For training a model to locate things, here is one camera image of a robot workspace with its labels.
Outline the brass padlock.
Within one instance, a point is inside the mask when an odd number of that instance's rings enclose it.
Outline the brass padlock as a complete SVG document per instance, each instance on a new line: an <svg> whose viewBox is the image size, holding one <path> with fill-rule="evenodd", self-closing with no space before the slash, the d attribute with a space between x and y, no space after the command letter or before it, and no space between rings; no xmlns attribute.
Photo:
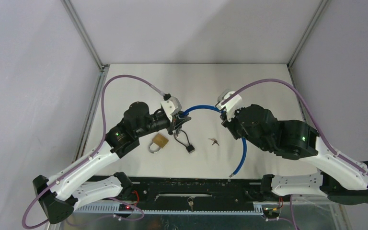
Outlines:
<svg viewBox="0 0 368 230"><path fill-rule="evenodd" d="M163 149L169 140L162 134L156 134L148 145L148 151L151 154L155 154Z"/></svg>

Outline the black cable lock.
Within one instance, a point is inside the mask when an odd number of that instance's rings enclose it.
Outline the black cable lock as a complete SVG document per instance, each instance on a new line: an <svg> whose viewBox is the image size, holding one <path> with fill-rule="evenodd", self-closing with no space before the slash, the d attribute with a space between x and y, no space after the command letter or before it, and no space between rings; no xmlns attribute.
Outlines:
<svg viewBox="0 0 368 230"><path fill-rule="evenodd" d="M184 146L184 147L185 147L186 151L187 151L189 154L191 154L191 153L195 152L195 147L194 147L194 146L192 145L192 143L190 142L190 140L189 140L189 136L188 136L188 134L187 134L185 131L183 131L182 129L178 129L178 130L176 130L176 131L174 132L173 137L174 137L174 139L175 139L175 141L176 141L177 143L179 143L180 145L182 145L182 146Z"/></svg>

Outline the small silver keys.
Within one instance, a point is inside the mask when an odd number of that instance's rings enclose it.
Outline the small silver keys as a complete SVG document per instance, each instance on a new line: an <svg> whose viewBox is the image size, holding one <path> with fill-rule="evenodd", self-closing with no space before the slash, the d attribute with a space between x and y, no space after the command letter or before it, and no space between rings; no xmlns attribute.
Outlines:
<svg viewBox="0 0 368 230"><path fill-rule="evenodd" d="M209 138L209 140L211 140L212 141L212 146L214 146L214 145L217 145L217 146L219 146L219 142L218 142L218 140L217 139L215 139L215 138Z"/></svg>

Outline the padlock key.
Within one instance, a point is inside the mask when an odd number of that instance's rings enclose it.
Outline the padlock key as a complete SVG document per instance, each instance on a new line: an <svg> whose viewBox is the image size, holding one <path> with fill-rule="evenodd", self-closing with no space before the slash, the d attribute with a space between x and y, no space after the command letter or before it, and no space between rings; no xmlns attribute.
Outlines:
<svg viewBox="0 0 368 230"><path fill-rule="evenodd" d="M194 200L193 200L193 198L189 197L187 199L187 202L188 202L188 205L190 206L191 212L193 212L194 211Z"/></svg>

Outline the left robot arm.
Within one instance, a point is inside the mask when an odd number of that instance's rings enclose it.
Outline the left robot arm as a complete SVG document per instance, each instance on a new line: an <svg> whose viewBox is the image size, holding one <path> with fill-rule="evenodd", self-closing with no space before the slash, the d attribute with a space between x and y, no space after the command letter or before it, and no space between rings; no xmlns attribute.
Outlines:
<svg viewBox="0 0 368 230"><path fill-rule="evenodd" d="M103 134L98 147L50 177L39 175L33 179L36 198L47 221L51 224L62 222L81 206L103 198L128 199L132 186L123 172L93 184L84 183L138 147L141 137L162 129L171 135L190 120L175 99L162 101L160 109L153 114L145 102L132 103L122 120Z"/></svg>

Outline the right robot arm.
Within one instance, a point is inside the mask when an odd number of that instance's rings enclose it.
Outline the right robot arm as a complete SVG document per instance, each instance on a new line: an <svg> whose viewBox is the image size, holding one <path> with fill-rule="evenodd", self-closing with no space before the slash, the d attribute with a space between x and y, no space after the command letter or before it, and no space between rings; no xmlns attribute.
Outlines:
<svg viewBox="0 0 368 230"><path fill-rule="evenodd" d="M252 104L238 109L220 107L222 125L235 139L243 138L262 151L317 168L307 175L262 177L260 196L316 195L343 205L368 203L368 161L350 165L335 156L316 129L299 120L277 120L270 110Z"/></svg>

